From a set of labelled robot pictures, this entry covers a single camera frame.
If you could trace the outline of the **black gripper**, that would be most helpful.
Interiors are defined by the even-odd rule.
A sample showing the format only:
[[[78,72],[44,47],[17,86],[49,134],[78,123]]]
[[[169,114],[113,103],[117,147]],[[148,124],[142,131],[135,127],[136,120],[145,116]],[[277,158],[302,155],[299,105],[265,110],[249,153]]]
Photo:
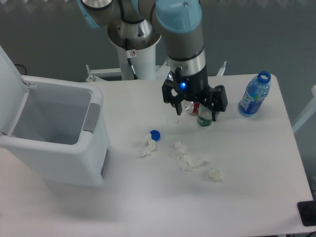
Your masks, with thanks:
[[[171,104],[178,116],[182,113],[182,101],[202,102],[211,111],[212,121],[217,121],[220,112],[224,112],[228,105],[226,90],[223,85],[210,87],[208,84],[206,67],[200,72],[184,76],[178,67],[171,71],[172,79],[166,79],[162,85],[164,103]]]

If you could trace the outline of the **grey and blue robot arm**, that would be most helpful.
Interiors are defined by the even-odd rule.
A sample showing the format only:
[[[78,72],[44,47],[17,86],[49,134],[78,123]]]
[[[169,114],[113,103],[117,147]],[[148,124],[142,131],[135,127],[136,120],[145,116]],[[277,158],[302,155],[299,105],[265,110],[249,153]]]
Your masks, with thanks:
[[[111,41],[126,51],[163,39],[172,77],[162,85],[163,100],[182,112],[182,101],[202,104],[213,121],[226,110],[224,86],[208,83],[198,0],[80,0],[84,14],[107,25]]]

